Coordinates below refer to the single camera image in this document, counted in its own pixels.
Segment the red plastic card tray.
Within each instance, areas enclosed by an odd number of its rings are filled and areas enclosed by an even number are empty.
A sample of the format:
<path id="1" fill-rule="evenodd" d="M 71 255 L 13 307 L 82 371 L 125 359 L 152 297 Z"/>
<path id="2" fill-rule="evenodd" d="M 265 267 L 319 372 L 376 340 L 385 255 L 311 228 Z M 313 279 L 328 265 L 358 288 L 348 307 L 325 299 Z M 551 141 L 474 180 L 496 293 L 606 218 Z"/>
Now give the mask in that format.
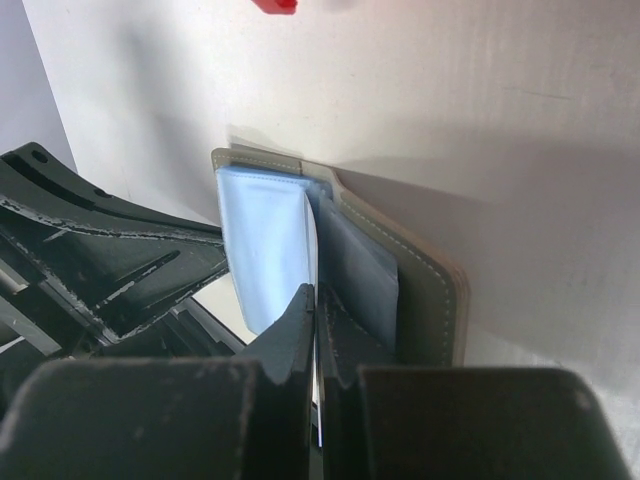
<path id="1" fill-rule="evenodd" d="M 253 0 L 253 3 L 269 15 L 293 15 L 298 5 L 297 0 Z"/>

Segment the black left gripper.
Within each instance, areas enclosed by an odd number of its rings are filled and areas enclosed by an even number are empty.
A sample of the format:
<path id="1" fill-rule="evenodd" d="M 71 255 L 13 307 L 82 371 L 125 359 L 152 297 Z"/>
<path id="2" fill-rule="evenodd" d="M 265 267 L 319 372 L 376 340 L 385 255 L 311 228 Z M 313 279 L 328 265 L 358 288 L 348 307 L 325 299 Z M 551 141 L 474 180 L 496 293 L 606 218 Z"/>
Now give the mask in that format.
<path id="1" fill-rule="evenodd" d="M 1 157 L 1 334 L 42 357 L 216 356 L 194 295 L 227 273 L 220 228 L 89 183 L 37 143 Z"/>

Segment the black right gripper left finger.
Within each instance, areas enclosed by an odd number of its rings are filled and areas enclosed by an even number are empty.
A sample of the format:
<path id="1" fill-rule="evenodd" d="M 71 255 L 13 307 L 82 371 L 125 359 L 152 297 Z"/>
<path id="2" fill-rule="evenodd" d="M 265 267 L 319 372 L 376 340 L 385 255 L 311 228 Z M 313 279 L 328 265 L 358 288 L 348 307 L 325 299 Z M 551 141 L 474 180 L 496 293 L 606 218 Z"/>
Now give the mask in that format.
<path id="1" fill-rule="evenodd" d="M 56 360 L 1 425 L 5 479 L 305 479 L 315 292 L 240 353 Z"/>

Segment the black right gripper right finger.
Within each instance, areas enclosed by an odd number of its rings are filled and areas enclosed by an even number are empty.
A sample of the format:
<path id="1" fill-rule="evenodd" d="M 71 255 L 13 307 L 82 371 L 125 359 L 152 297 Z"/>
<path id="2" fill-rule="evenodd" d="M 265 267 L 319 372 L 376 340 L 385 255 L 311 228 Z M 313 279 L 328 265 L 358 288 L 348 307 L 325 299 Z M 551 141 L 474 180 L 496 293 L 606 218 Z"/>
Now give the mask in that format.
<path id="1" fill-rule="evenodd" d="M 627 479 L 592 391 L 555 368 L 401 365 L 321 286 L 328 479 Z"/>

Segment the grey leather card holder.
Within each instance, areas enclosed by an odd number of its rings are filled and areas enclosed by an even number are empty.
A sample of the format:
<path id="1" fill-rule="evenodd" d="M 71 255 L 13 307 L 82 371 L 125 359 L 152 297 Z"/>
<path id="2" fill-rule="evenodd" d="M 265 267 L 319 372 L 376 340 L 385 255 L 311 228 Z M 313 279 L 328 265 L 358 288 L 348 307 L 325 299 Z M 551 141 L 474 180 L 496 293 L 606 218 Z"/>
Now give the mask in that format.
<path id="1" fill-rule="evenodd" d="M 246 327 L 260 334 L 301 284 L 328 285 L 401 360 L 459 366 L 470 288 L 462 267 L 362 199 L 330 166 L 217 148 L 224 248 Z"/>

